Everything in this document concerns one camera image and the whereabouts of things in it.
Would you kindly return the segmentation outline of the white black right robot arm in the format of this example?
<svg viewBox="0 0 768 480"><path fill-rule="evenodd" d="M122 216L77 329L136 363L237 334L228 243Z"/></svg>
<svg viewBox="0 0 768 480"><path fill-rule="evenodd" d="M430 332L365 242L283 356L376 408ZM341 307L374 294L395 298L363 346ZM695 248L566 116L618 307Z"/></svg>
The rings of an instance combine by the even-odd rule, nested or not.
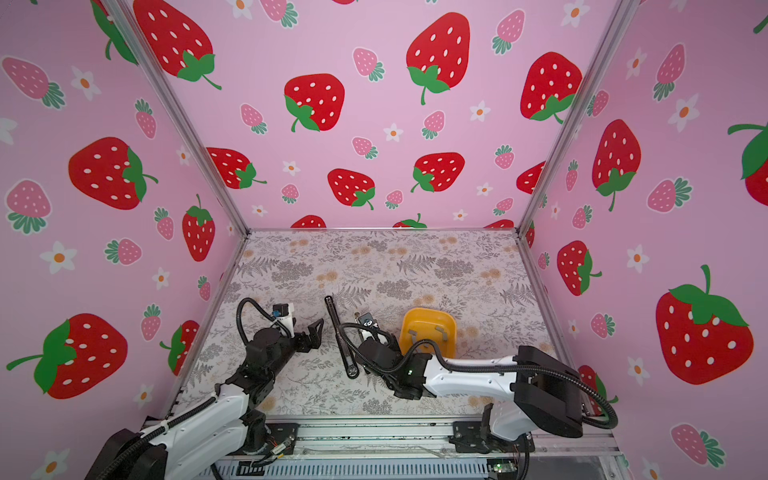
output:
<svg viewBox="0 0 768 480"><path fill-rule="evenodd" d="M383 379L398 398L485 396L500 402L484 421L490 433L515 440L536 429L564 438L580 438L585 425L612 430L619 418L612 404L578 371L532 346L515 355L488 360L443 356L434 340L419 340L401 353L395 339L357 323L335 327L356 361Z"/></svg>

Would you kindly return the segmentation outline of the yellow plastic tray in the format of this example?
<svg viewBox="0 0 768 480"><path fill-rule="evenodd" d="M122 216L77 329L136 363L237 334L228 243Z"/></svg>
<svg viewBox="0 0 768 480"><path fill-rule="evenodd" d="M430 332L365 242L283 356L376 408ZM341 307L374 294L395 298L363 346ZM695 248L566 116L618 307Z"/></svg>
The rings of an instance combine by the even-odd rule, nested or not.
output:
<svg viewBox="0 0 768 480"><path fill-rule="evenodd" d="M402 322L399 346L402 354L419 340L429 339L438 344L444 357L456 357L458 327L448 313L417 307L409 310Z"/></svg>

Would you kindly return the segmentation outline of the black long stapler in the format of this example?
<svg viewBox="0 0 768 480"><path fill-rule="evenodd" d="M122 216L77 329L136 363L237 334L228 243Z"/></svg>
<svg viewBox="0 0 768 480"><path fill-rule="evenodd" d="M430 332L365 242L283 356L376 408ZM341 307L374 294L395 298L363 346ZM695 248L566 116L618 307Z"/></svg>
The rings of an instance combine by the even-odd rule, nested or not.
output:
<svg viewBox="0 0 768 480"><path fill-rule="evenodd" d="M344 331L341 327L341 321L336 309L334 299L331 295L327 295L324 298L324 301L332 321L335 339L341 356L344 371L349 379L356 379L360 374L360 370L355 361L354 355L351 353L351 350L345 341L345 337L343 335Z"/></svg>

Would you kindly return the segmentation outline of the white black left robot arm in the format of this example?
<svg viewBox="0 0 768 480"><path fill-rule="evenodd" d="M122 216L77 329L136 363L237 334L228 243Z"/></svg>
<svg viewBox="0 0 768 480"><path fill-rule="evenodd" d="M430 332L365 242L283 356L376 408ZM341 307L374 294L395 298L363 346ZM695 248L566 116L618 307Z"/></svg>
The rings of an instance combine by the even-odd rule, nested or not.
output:
<svg viewBox="0 0 768 480"><path fill-rule="evenodd" d="M295 354L320 347L324 322L316 320L298 332L292 305L276 304L267 311L244 298L235 326L245 348L236 371L184 412L139 432L123 429L112 435L87 478L192 479L231 453L254 454L253 465L261 468L292 449L297 425L269 426L258 407Z"/></svg>

